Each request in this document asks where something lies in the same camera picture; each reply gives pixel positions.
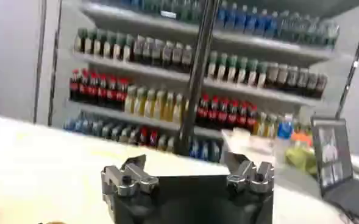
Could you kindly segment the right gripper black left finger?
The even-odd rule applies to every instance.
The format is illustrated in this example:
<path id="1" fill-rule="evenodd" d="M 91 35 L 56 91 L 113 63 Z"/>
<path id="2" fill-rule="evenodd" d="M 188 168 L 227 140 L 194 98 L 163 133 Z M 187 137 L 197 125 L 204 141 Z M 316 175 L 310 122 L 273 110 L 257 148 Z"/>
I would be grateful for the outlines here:
<path id="1" fill-rule="evenodd" d="M 120 168 L 105 166 L 101 171 L 102 193 L 132 197 L 137 192 L 151 194 L 159 187 L 159 179 L 144 171 L 146 155 L 127 158 Z"/>

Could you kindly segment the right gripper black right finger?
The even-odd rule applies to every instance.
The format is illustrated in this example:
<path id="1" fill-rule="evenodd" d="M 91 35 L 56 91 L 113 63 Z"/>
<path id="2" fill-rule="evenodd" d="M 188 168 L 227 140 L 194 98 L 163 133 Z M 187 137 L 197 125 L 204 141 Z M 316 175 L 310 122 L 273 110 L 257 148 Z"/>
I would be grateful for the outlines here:
<path id="1" fill-rule="evenodd" d="M 268 194 L 274 190 L 274 166 L 270 162 L 262 161 L 256 166 L 245 155 L 226 152 L 226 166 L 230 171 L 227 185 L 235 192 Z"/>

